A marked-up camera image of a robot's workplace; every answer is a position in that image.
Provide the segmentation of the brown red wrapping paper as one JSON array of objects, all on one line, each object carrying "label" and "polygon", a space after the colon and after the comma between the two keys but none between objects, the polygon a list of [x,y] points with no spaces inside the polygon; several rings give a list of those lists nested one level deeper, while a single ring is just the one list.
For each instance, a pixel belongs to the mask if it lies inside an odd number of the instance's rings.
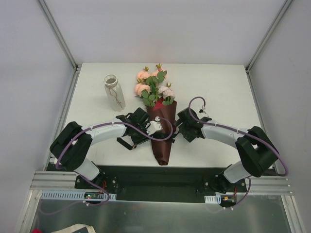
[{"label": "brown red wrapping paper", "polygon": [[176,115],[176,107],[177,102],[173,101],[172,104],[164,105],[164,99],[160,98],[154,107],[147,106],[147,113],[149,114],[149,119],[154,120],[155,117],[162,117],[167,119],[173,126],[173,135],[170,139],[166,141],[151,141],[152,150],[155,159],[158,164],[161,166],[166,166],[169,163],[172,143],[174,142],[173,136],[176,132],[175,123],[175,115]]}]

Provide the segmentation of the black ribbon with gold print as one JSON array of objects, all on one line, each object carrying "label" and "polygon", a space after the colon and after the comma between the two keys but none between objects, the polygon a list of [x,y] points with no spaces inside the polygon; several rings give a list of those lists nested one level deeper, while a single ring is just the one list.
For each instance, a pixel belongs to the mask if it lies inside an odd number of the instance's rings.
[{"label": "black ribbon with gold print", "polygon": [[156,140],[152,140],[149,139],[148,137],[138,133],[137,131],[135,131],[134,129],[130,129],[128,130],[128,132],[125,133],[125,136],[129,136],[130,139],[132,140],[132,144],[127,143],[125,140],[123,140],[123,137],[118,137],[117,138],[117,142],[119,142],[122,146],[124,146],[125,148],[127,148],[128,150],[133,150],[135,149],[138,145],[145,143],[147,141],[151,141],[152,143],[152,149],[167,149],[167,148],[171,148],[172,143],[175,142],[175,138],[178,135],[178,130],[176,128],[173,129],[174,132],[172,133],[171,137],[168,140],[165,141],[156,141]]}]

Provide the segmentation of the pink artificial flower bunch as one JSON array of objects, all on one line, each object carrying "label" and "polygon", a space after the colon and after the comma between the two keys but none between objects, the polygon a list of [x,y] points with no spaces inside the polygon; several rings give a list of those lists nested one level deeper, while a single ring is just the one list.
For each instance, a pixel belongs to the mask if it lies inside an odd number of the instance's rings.
[{"label": "pink artificial flower bunch", "polygon": [[162,64],[156,64],[156,70],[149,72],[145,66],[137,74],[137,84],[134,88],[136,97],[142,99],[146,107],[155,108],[156,106],[168,106],[175,102],[175,93],[171,88],[171,83],[166,82],[168,72],[162,67]]}]

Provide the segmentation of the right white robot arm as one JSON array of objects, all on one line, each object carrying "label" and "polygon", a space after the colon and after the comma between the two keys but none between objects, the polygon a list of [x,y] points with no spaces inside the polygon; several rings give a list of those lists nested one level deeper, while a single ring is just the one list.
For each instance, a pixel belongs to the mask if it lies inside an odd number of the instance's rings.
[{"label": "right white robot arm", "polygon": [[179,119],[175,124],[178,132],[188,142],[196,138],[211,139],[238,151],[240,160],[208,182],[215,192],[224,194],[232,190],[240,180],[250,176],[261,177],[278,159],[278,151],[260,127],[239,130],[221,125],[209,117],[198,119],[197,114],[189,108],[177,115]]}]

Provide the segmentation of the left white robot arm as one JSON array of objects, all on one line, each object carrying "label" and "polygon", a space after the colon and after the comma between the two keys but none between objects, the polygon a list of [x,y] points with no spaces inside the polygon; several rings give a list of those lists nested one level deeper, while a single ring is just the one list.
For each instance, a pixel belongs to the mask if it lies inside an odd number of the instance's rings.
[{"label": "left white robot arm", "polygon": [[80,174],[93,189],[101,187],[105,176],[86,158],[89,148],[115,138],[128,150],[135,149],[137,145],[149,140],[144,136],[147,133],[148,118],[148,113],[138,108],[133,113],[116,116],[111,122],[94,129],[90,126],[83,127],[75,121],[68,123],[50,146],[50,152],[57,158],[55,167]]}]

